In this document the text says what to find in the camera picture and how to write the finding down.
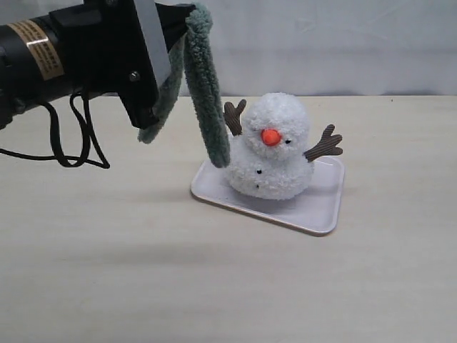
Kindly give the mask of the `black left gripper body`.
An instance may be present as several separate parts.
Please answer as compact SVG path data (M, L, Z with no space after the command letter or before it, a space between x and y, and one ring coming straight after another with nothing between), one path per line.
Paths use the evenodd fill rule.
M147 54L133 1L83 1L50 12L74 85L92 99L119 96L132 125L155 124L159 97L151 85Z

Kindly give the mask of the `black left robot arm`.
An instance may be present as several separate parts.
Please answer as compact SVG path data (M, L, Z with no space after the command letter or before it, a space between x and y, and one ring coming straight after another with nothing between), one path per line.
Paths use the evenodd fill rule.
M1 123L80 93L117 95L138 129L158 120L169 52L194 4L83 1L1 26Z

